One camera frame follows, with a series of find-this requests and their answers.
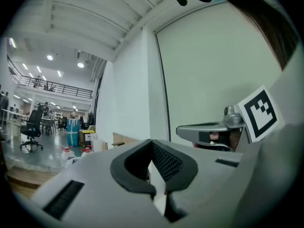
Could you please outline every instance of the black office chair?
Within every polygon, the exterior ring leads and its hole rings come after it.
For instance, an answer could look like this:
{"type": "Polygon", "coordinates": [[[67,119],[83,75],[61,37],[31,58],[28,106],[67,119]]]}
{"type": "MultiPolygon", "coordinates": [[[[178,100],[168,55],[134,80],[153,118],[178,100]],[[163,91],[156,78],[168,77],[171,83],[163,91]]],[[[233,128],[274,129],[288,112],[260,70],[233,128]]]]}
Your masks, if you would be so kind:
{"type": "Polygon", "coordinates": [[[61,123],[60,123],[60,125],[59,125],[59,128],[62,130],[62,129],[67,129],[67,117],[66,116],[64,116],[64,117],[62,117],[62,119],[61,119],[61,123]]]}
{"type": "Polygon", "coordinates": [[[26,126],[21,127],[21,133],[26,135],[28,137],[29,141],[26,141],[25,143],[20,145],[20,149],[22,149],[22,146],[30,145],[30,152],[33,152],[32,145],[36,145],[37,147],[40,146],[43,150],[43,146],[38,143],[38,141],[35,140],[35,137],[40,137],[41,131],[40,131],[40,121],[42,118],[42,112],[39,112],[37,110],[33,110],[29,120],[27,122],[26,126]]]}
{"type": "Polygon", "coordinates": [[[84,117],[83,116],[79,117],[79,121],[80,121],[80,129],[87,130],[89,128],[88,126],[85,125],[84,117]]]}

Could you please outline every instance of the glass railing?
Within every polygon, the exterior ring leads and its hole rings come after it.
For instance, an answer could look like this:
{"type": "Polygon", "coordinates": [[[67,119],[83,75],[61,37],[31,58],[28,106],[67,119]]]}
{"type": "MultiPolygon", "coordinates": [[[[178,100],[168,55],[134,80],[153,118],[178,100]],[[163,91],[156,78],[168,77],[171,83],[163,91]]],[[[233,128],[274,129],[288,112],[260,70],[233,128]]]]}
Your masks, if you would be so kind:
{"type": "Polygon", "coordinates": [[[77,96],[86,99],[91,99],[93,93],[91,90],[67,86],[55,82],[45,81],[40,78],[31,78],[27,76],[21,76],[18,84],[21,86],[23,85],[35,89],[56,92],[64,95],[77,96]]]}

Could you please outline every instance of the ceiling light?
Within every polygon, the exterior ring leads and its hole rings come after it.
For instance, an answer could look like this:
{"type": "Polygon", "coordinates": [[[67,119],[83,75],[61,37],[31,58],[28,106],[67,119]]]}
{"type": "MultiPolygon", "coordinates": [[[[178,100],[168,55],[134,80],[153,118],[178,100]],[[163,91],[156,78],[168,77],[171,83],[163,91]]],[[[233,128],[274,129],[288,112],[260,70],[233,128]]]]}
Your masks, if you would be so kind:
{"type": "Polygon", "coordinates": [[[13,38],[9,38],[9,41],[10,41],[10,44],[11,44],[14,48],[16,48],[16,44],[15,44],[14,39],[13,39],[13,38]]]}

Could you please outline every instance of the white ceiling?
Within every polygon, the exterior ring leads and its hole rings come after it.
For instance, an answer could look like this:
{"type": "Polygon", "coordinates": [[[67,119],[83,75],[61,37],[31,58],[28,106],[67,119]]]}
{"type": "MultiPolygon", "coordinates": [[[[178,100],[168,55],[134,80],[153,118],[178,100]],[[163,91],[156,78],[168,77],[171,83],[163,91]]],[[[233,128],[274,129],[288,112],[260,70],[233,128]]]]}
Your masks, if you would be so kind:
{"type": "Polygon", "coordinates": [[[17,44],[9,47],[8,54],[19,65],[61,70],[65,77],[78,75],[93,81],[101,76],[105,62],[113,62],[143,26],[149,24],[158,31],[216,3],[220,2],[189,0],[182,7],[176,0],[26,0],[5,33],[17,44]],[[53,61],[46,58],[50,54],[53,61]],[[85,68],[77,67],[78,61],[92,55],[85,68]]]}

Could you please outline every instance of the office chair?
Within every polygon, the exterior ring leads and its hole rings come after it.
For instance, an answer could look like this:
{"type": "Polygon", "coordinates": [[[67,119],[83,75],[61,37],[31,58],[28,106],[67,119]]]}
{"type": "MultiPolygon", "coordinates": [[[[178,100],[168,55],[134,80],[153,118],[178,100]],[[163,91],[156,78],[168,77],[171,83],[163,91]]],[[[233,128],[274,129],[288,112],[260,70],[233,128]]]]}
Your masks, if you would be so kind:
{"type": "Polygon", "coordinates": [[[46,134],[48,136],[49,136],[49,132],[51,132],[51,135],[52,135],[52,128],[53,128],[53,133],[55,133],[54,125],[55,125],[55,120],[54,119],[50,120],[49,123],[47,123],[46,134]]]}
{"type": "Polygon", "coordinates": [[[87,130],[89,128],[88,126],[85,125],[83,116],[79,117],[79,121],[80,121],[80,129],[87,130]]]}
{"type": "Polygon", "coordinates": [[[30,152],[33,152],[32,145],[36,145],[37,147],[40,146],[40,148],[43,150],[43,146],[38,143],[38,141],[35,140],[35,137],[39,137],[41,135],[40,131],[40,121],[42,118],[42,112],[39,112],[37,110],[33,110],[32,114],[29,117],[29,120],[23,120],[27,122],[26,126],[21,127],[21,133],[26,135],[28,137],[29,141],[26,141],[25,143],[20,145],[20,149],[22,149],[22,146],[30,145],[30,152]]]}
{"type": "Polygon", "coordinates": [[[59,128],[62,130],[62,129],[67,129],[67,117],[64,116],[62,117],[61,119],[61,124],[59,125],[59,128]]]}

